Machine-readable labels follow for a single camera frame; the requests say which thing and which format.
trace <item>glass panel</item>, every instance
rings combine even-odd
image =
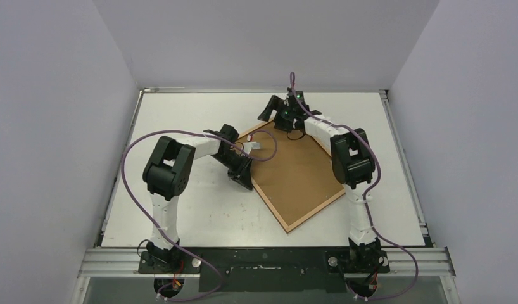
[[[409,277],[379,277],[376,296],[391,295],[410,284]],[[197,294],[199,279],[186,279],[179,298]],[[152,278],[102,278],[90,280],[85,304],[160,304],[155,301]],[[301,293],[215,293],[193,303],[353,303],[348,293],[325,293],[319,290]],[[403,296],[378,303],[387,304],[446,304],[439,277],[420,277],[417,284]]]

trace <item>black mounting plate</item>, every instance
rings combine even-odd
[[[329,257],[348,257],[349,247],[275,247],[275,248],[211,248],[187,247],[187,250],[205,258],[222,274],[225,292],[295,292],[322,289],[328,293],[345,293],[345,282],[339,271],[328,265]],[[149,263],[147,251],[142,253],[138,272],[142,274],[167,274],[161,261]],[[346,269],[345,273],[364,273]],[[381,267],[379,272],[388,272]],[[213,289],[219,277],[203,263],[192,266],[192,258],[184,256],[183,274],[197,274],[199,292]]]
[[[381,251],[382,256],[388,259],[388,255],[385,251]],[[328,265],[328,272],[331,274],[338,274],[339,273],[339,267],[341,267],[341,270],[345,274],[357,274],[357,273],[365,273],[370,274],[371,272],[374,272],[374,269],[362,269],[358,270],[353,264],[350,263],[350,251],[326,251],[324,253],[324,258],[328,260],[330,257],[334,257],[337,259],[339,266],[330,266]],[[381,265],[378,267],[378,273],[379,274],[387,274],[389,272],[389,263],[384,263],[385,265]]]

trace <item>wooden frame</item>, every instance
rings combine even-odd
[[[255,130],[258,130],[258,129],[261,129],[261,128],[264,128],[264,126],[268,125],[268,124],[273,124],[272,120],[268,121],[268,122],[262,122],[262,123],[259,123],[258,125],[256,125],[255,127],[243,132],[242,134],[240,134],[240,138],[239,140],[242,140],[242,142],[246,141],[246,137],[248,136],[248,134],[252,133],[253,131]],[[331,152],[328,150],[328,149],[325,149],[324,145],[322,145],[322,143],[320,143],[318,140],[316,140],[314,137],[312,137],[313,140],[319,144],[319,146],[322,148],[322,150],[324,150],[326,152],[326,154],[328,156],[331,157]],[[274,217],[277,219],[277,221],[281,224],[281,226],[283,227],[283,229],[289,233],[291,232],[293,229],[297,228],[299,225],[301,225],[302,223],[304,223],[306,220],[310,219],[312,216],[314,216],[315,214],[317,214],[319,211],[321,211],[322,209],[324,209],[325,207],[327,207],[328,205],[330,205],[331,203],[333,203],[336,199],[340,198],[344,193],[344,189],[343,187],[340,185],[340,188],[341,190],[336,192],[335,194],[333,194],[331,197],[329,197],[327,200],[321,202],[321,204],[317,205],[313,210],[307,212],[304,216],[300,217],[298,220],[288,224],[284,218],[282,217],[282,215],[278,212],[278,210],[276,209],[276,207],[274,206],[274,204],[271,202],[271,199],[269,198],[268,195],[265,194],[265,192],[263,191],[263,189],[261,188],[261,186],[257,183],[257,181],[253,178],[253,174],[252,174],[252,185],[253,187],[255,188],[255,190],[257,191],[257,193],[259,194],[259,196],[261,197],[261,199],[267,204],[268,208],[270,209],[270,211],[272,212],[272,214],[274,215]]]

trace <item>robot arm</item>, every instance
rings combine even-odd
[[[298,101],[309,111],[309,106],[305,103],[304,93],[296,91],[296,96],[287,89],[288,94],[285,100],[272,96],[266,109],[259,115],[258,119],[268,121],[272,110],[276,110],[274,117],[274,127],[278,130],[291,132],[300,130],[305,134],[313,136],[319,140],[332,155],[332,169],[338,182],[346,191],[350,207],[350,242],[351,245],[360,246],[377,242],[375,232],[371,229],[369,216],[362,198],[362,192],[357,189],[357,185],[362,182],[370,183],[372,173],[375,170],[374,161],[367,149],[350,132],[331,126],[321,112],[310,111],[319,120],[310,118],[302,110]],[[367,136],[362,129],[355,130],[360,137],[367,143]]]
[[[219,132],[206,130],[217,137],[234,143],[239,134],[230,125],[224,125]],[[238,155],[231,146],[220,139],[205,137],[185,137],[172,139],[167,136],[159,138],[143,172],[143,181],[151,193],[153,218],[162,231],[175,242],[179,241],[177,233],[177,208],[179,196],[188,184],[194,160],[212,155],[228,168],[228,176],[251,190],[251,159]],[[147,249],[149,254],[163,261],[179,260],[172,257],[178,251],[170,251],[171,245],[162,237],[159,229],[153,226],[151,242]]]

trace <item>cable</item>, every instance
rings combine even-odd
[[[144,239],[143,241],[141,241],[141,242],[138,244],[138,247],[136,247],[136,254],[137,254],[139,257],[141,257],[141,255],[140,255],[140,247],[141,247],[141,245],[142,245],[143,243],[145,243],[145,242],[148,242],[148,241],[149,241],[149,239]]]
[[[290,141],[297,141],[297,140],[300,140],[300,139],[303,139],[304,136],[306,136],[306,134],[304,132],[302,132],[302,136],[300,136],[299,138],[290,138],[289,137],[289,132],[287,132],[287,138],[290,140]]]
[[[242,150],[244,149],[244,144],[243,144],[243,143],[241,143],[240,141],[236,141],[236,142],[235,142],[235,144],[241,144],[241,146],[242,146]]]
[[[378,269],[375,272],[375,278],[373,278],[373,281],[371,281],[371,284],[373,284],[373,282],[376,282],[377,277],[378,277]]]
[[[296,75],[294,72],[291,72],[289,74],[289,82],[291,83],[291,92],[293,93],[294,96],[296,96],[296,90],[294,89],[294,83],[295,83],[295,80],[296,80]],[[382,234],[380,234],[380,232],[378,232],[378,230],[375,228],[374,226],[374,223],[373,223],[373,218],[371,216],[371,210],[369,209],[369,204],[367,203],[367,193],[369,193],[369,191],[373,188],[376,187],[376,185],[378,184],[378,182],[380,181],[381,177],[382,177],[382,170],[380,168],[380,164],[378,162],[378,159],[375,155],[375,153],[373,152],[373,150],[371,149],[371,147],[369,146],[369,144],[367,144],[366,141],[364,141],[364,139],[358,134],[356,133],[353,129],[351,129],[349,126],[347,125],[343,125],[343,124],[339,124],[339,125],[336,125],[328,120],[322,120],[320,119],[319,117],[316,117],[313,113],[311,113],[310,111],[308,111],[303,105],[302,103],[300,102],[300,100],[298,100],[298,98],[295,98],[296,99],[296,102],[298,103],[298,105],[300,106],[300,108],[309,116],[309,117],[312,117],[313,119],[315,120],[320,120],[322,122],[324,122],[325,124],[328,124],[334,128],[344,128],[346,129],[348,132],[350,132],[352,135],[354,135],[354,137],[356,137],[358,139],[358,141],[360,141],[360,143],[365,147],[365,149],[367,149],[367,151],[369,151],[369,153],[371,154],[371,157],[373,157],[373,160],[376,164],[376,168],[377,168],[377,178],[376,180],[371,184],[371,186],[369,186],[362,194],[363,196],[363,201],[365,202],[365,210],[367,211],[367,216],[369,217],[369,224],[371,225],[371,228],[373,230],[373,232],[375,232],[375,234],[377,235],[378,238],[382,239],[384,242],[392,245],[392,246],[395,246],[399,249],[401,249],[402,251],[404,251],[406,254],[408,254],[410,256],[410,258],[414,261],[414,265],[415,265],[415,275],[414,275],[414,279],[412,280],[412,282],[403,290],[399,291],[398,293],[395,293],[395,294],[392,294],[392,295],[389,295],[389,296],[380,296],[380,297],[377,297],[377,298],[364,298],[364,297],[361,297],[359,295],[356,294],[356,296],[360,299],[363,299],[363,300],[369,300],[369,301],[376,301],[376,300],[387,300],[387,299],[392,299],[392,298],[396,298],[397,296],[401,296],[401,295],[404,295],[407,291],[409,291],[414,285],[415,283],[417,282],[417,277],[419,276],[419,265],[417,264],[417,260],[415,259],[415,256],[409,252],[406,248],[404,248],[403,246],[399,245],[399,244],[396,244],[388,239],[386,239]]]
[[[141,141],[143,141],[143,140],[145,140],[145,139],[147,139],[149,137],[160,135],[160,134],[176,133],[176,134],[185,134],[185,135],[190,135],[190,136],[208,137],[208,138],[218,139],[219,141],[223,141],[224,143],[229,144],[233,148],[235,148],[238,151],[240,151],[241,154],[251,158],[252,160],[256,160],[256,161],[259,161],[259,162],[265,162],[267,160],[271,160],[275,156],[275,154],[277,152],[277,141],[276,141],[276,138],[274,137],[274,135],[272,133],[270,133],[267,130],[255,130],[255,131],[253,131],[250,134],[252,135],[252,134],[255,134],[255,133],[258,133],[258,132],[267,133],[272,138],[272,140],[274,141],[274,152],[272,153],[272,155],[270,155],[267,158],[258,158],[258,157],[249,155],[246,152],[244,152],[244,150],[242,150],[241,148],[236,146],[234,143],[232,143],[232,142],[230,142],[230,141],[228,141],[228,140],[226,140],[224,138],[221,138],[221,137],[218,137],[216,135],[213,135],[213,134],[198,134],[198,133],[192,133],[192,132],[181,131],[181,130],[162,130],[162,131],[156,131],[156,132],[152,132],[152,133],[143,135],[142,137],[140,137],[140,138],[136,139],[134,142],[132,142],[132,144],[130,144],[125,149],[125,151],[123,152],[123,156],[122,156],[122,159],[121,159],[121,178],[123,179],[123,185],[125,186],[125,189],[127,190],[127,193],[129,194],[129,196],[132,199],[132,201],[136,204],[136,206],[140,209],[140,211],[142,211],[142,213],[149,219],[149,221],[151,221],[151,223],[153,223],[153,225],[158,229],[158,231],[160,232],[160,234],[162,235],[162,237],[166,241],[168,241],[171,245],[173,245],[174,247],[177,247],[178,250],[181,250],[182,252],[186,253],[190,257],[197,258],[198,260],[200,260],[202,263],[207,265],[207,267],[211,268],[216,273],[216,275],[218,275],[218,277],[220,278],[220,282],[218,283],[218,285],[216,287],[214,287],[213,289],[205,292],[205,293],[198,294],[196,296],[192,296],[192,297],[186,298],[186,299],[171,299],[171,298],[169,298],[169,299],[167,299],[168,301],[172,301],[172,302],[187,302],[187,301],[193,301],[193,300],[197,300],[197,299],[203,298],[205,296],[208,296],[208,295],[214,293],[216,290],[220,289],[222,287],[222,281],[224,279],[222,277],[222,274],[218,271],[218,269],[216,269],[216,267],[214,267],[211,263],[207,262],[205,259],[201,258],[198,255],[195,255],[194,253],[190,252],[189,250],[181,247],[176,242],[172,241],[166,235],[164,230],[160,227],[160,224],[149,214],[149,212],[147,212],[147,210],[145,210],[145,208],[143,208],[143,206],[140,204],[138,199],[134,196],[134,194],[132,193],[132,190],[130,189],[129,183],[127,182],[127,176],[125,175],[125,161],[127,160],[127,156],[129,155],[130,150],[137,143],[139,143],[139,142],[141,142]],[[170,282],[169,284],[166,284],[166,285],[162,286],[161,288],[159,288],[158,291],[157,291],[157,296],[160,294],[161,291],[163,291],[167,286],[169,286],[171,284],[172,283]]]
[[[179,271],[176,271],[176,272],[174,273],[174,280],[173,280],[173,282],[172,282],[172,287],[173,287],[173,288],[175,288],[175,284],[177,283],[177,277],[176,277],[176,275],[177,275],[177,274],[180,274],[180,273],[182,272],[182,270],[183,270],[183,269],[184,269],[184,261],[183,261],[183,260],[181,260],[181,261],[180,261],[180,269],[179,269]]]

